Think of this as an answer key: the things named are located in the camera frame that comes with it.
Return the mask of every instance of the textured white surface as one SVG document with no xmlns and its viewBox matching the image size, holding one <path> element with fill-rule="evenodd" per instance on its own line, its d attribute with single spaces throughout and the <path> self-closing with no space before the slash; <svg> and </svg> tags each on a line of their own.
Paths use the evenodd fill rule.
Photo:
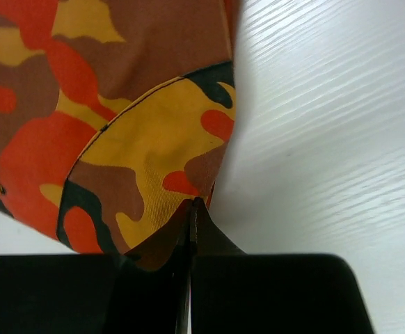
<svg viewBox="0 0 405 334">
<path fill-rule="evenodd" d="M 237 124 L 212 217 L 250 252 L 354 268 L 405 333 L 405 1 L 246 1 Z"/>
</svg>

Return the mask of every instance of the black plastic piece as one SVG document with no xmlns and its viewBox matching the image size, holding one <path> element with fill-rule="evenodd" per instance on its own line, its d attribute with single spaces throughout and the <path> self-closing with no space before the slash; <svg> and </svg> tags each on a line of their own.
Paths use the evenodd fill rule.
<svg viewBox="0 0 405 334">
<path fill-rule="evenodd" d="M 193 334 L 373 333 L 354 275 L 332 255 L 196 256 Z"/>
<path fill-rule="evenodd" d="M 185 200 L 125 255 L 0 256 L 0 333 L 373 333 L 332 255 L 245 255 Z"/>
</svg>

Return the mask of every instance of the stitching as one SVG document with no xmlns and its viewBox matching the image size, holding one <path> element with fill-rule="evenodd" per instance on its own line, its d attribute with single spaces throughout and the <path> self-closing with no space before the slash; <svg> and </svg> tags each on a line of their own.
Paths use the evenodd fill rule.
<svg viewBox="0 0 405 334">
<path fill-rule="evenodd" d="M 111 120 L 110 122 L 108 122 L 107 124 L 105 124 L 98 132 L 96 132 L 96 134 L 90 139 L 90 141 L 88 142 L 88 144 L 86 145 L 86 147 L 82 150 L 82 152 L 79 154 L 79 156 L 77 157 L 77 159 L 74 161 L 70 172 L 67 174 L 67 177 L 65 178 L 65 180 L 63 181 L 63 187 L 62 187 L 62 194 L 61 194 L 61 200 L 58 206 L 58 213 L 57 213 L 57 219 L 56 219 L 56 236 L 58 236 L 58 232 L 60 231 L 60 225 L 59 225 L 59 218 L 60 218 L 60 210 L 61 207 L 63 206 L 63 202 L 64 202 L 64 198 L 65 198 L 65 185 L 66 182 L 70 179 L 70 176 L 72 174 L 72 171 L 74 170 L 74 168 L 76 167 L 77 163 L 79 162 L 79 160 L 83 157 L 83 155 L 89 150 L 89 148 L 96 142 L 96 140 L 114 123 L 116 122 L 120 117 L 122 117 L 122 115 L 124 115 L 126 112 L 130 111 L 131 109 L 133 109 L 135 106 L 137 106 L 138 104 L 140 104 L 141 102 L 143 102 L 145 99 L 147 99 L 148 97 L 150 97 L 151 95 L 153 95 L 154 93 L 160 91 L 161 89 L 165 88 L 165 87 L 169 87 L 170 85 L 181 81 L 181 80 L 185 80 L 188 79 L 188 77 L 192 74 L 195 73 L 199 73 L 202 72 L 204 70 L 208 70 L 211 69 L 213 67 L 217 67 L 220 65 L 225 65 L 226 63 L 231 63 L 232 60 L 228 60 L 228 61 L 222 61 L 220 63 L 217 64 L 212 64 L 206 67 L 202 67 L 199 68 L 193 72 L 190 73 L 186 73 L 183 74 L 180 77 L 175 77 L 173 79 L 170 79 L 168 81 L 165 81 L 161 84 L 159 84 L 158 86 L 152 88 L 151 90 L 149 90 L 148 92 L 146 92 L 144 95 L 140 96 L 137 100 L 135 100 L 133 103 L 131 103 L 129 106 L 127 106 L 123 111 L 121 111 L 115 118 L 113 118 L 113 120 Z"/>
</svg>

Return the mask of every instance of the camouflage fabric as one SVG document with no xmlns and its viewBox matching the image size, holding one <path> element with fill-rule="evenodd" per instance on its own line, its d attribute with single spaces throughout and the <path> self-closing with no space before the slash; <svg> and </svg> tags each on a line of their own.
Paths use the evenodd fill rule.
<svg viewBox="0 0 405 334">
<path fill-rule="evenodd" d="M 125 253 L 207 200 L 235 117 L 229 0 L 0 0 L 0 210 Z"/>
</svg>

